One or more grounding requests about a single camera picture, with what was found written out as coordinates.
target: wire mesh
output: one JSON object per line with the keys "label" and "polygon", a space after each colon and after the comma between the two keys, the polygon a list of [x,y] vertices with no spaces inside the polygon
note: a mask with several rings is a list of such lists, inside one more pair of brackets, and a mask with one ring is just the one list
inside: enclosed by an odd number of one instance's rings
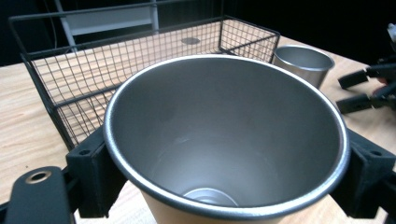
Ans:
{"label": "wire mesh", "polygon": [[97,42],[79,51],[47,50],[28,55],[31,75],[71,149],[103,124],[106,105],[127,78],[168,59],[223,53],[271,62],[279,34],[231,17],[158,35]]}

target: silver cup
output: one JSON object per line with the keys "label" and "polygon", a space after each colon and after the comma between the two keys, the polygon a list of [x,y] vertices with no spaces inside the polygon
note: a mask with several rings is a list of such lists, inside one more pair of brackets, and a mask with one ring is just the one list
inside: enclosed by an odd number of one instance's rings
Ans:
{"label": "silver cup", "polygon": [[274,52],[273,64],[319,88],[334,61],[325,53],[303,46],[285,45]]}
{"label": "silver cup", "polygon": [[347,168],[332,103],[271,64],[202,55],[151,66],[112,97],[105,139],[159,223],[275,223]]}

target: dark background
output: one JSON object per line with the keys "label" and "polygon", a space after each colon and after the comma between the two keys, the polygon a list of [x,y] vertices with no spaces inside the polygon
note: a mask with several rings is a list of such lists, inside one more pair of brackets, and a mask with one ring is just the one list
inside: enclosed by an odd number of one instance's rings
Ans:
{"label": "dark background", "polygon": [[[65,10],[141,2],[147,0],[62,1]],[[160,27],[217,14],[220,3],[220,0],[201,0],[195,3],[160,7]],[[9,30],[7,18],[13,15],[49,11],[56,11],[52,0],[0,1],[0,66],[21,62],[20,49]],[[238,19],[279,31],[283,36],[362,63],[373,64],[377,59],[393,53],[387,27],[389,23],[396,23],[394,0],[331,2],[225,0],[225,12]],[[149,27],[136,28],[136,31],[147,28]],[[21,35],[27,36],[24,41],[30,42],[27,45],[33,46],[32,50],[53,48],[55,42],[57,47],[67,45],[62,26],[57,21],[25,24],[20,30]],[[86,41],[87,38],[95,38],[95,36],[78,38],[79,41]]]}

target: small metal cup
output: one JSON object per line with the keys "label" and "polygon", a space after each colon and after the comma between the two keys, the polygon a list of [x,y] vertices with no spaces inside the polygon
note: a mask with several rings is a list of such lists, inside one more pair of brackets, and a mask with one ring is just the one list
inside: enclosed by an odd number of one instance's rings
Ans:
{"label": "small metal cup", "polygon": [[309,47],[285,45],[277,48],[274,56],[273,65],[292,72],[317,89],[334,67],[330,56]]}

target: black clamp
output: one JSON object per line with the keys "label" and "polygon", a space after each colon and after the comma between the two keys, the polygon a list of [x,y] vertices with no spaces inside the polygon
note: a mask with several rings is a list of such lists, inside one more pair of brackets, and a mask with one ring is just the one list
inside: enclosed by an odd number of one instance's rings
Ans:
{"label": "black clamp", "polygon": [[343,89],[366,82],[369,80],[368,77],[380,78],[387,83],[386,86],[378,89],[371,96],[361,94],[336,102],[342,114],[382,106],[388,106],[392,110],[396,110],[396,55],[381,59],[378,62],[377,65],[369,66],[338,79]]}

